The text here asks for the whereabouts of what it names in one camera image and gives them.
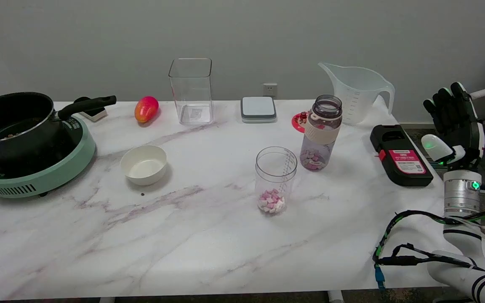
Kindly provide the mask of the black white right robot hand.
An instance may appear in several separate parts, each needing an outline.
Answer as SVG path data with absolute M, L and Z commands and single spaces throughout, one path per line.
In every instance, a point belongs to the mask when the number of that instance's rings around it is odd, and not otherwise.
M 485 133 L 472 97 L 459 82 L 441 88 L 423 101 L 436 135 L 422 137 L 421 144 L 433 161 L 448 171 L 477 171 L 485 149 Z

